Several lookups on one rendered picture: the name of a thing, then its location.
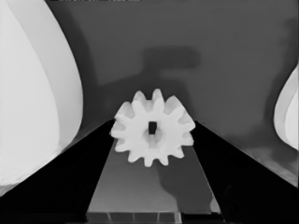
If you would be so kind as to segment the small white toothed gear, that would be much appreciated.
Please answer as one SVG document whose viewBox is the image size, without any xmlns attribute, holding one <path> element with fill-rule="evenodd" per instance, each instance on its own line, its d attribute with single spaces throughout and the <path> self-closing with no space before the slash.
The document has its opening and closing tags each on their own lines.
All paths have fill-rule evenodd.
<svg viewBox="0 0 299 224">
<path fill-rule="evenodd" d="M 129 152 L 130 163 L 143 159 L 145 167 L 155 161 L 167 166 L 169 156 L 182 159 L 182 148 L 193 145 L 194 128 L 181 101 L 175 95 L 165 100 L 162 91 L 155 89 L 150 100 L 137 91 L 132 102 L 121 105 L 110 135 L 117 140 L 117 152 Z"/>
</svg>

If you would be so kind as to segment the large thick white disc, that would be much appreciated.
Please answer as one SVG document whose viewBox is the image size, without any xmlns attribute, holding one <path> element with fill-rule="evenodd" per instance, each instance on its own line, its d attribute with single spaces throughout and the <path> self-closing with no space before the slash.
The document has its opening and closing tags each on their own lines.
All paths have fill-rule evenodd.
<svg viewBox="0 0 299 224">
<path fill-rule="evenodd" d="M 0 0 L 0 198 L 57 157 L 83 117 L 74 55 L 45 0 Z"/>
</svg>

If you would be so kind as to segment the white round carrier with pins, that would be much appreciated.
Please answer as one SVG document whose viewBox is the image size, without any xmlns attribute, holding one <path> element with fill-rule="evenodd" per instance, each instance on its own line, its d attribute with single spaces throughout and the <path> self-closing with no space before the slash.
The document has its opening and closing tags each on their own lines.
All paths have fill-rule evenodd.
<svg viewBox="0 0 299 224">
<path fill-rule="evenodd" d="M 299 73 L 295 67 L 278 95 L 275 105 L 275 130 L 286 144 L 298 149 L 299 143 Z"/>
</svg>

